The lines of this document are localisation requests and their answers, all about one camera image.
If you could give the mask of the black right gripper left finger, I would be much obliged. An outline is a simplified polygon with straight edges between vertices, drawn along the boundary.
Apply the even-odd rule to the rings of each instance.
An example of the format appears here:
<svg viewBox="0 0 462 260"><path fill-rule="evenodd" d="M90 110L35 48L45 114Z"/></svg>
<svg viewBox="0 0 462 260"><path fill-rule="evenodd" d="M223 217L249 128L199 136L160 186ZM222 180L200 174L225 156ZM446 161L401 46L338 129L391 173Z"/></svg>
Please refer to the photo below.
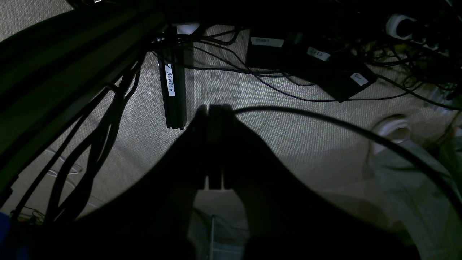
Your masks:
<svg viewBox="0 0 462 260"><path fill-rule="evenodd" d="M193 203L205 177L199 159L206 106L157 164L108 204L67 230L72 259L194 260L188 240Z"/></svg>

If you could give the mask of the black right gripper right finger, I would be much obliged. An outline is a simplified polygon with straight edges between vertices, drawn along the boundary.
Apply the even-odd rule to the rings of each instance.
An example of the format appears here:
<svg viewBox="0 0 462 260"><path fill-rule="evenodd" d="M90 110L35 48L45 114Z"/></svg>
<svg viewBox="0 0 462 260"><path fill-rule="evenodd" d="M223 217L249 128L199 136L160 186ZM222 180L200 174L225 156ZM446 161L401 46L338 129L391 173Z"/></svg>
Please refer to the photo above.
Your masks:
<svg viewBox="0 0 462 260"><path fill-rule="evenodd" d="M417 248L312 191L225 108L224 185L244 204L245 260L419 260Z"/></svg>

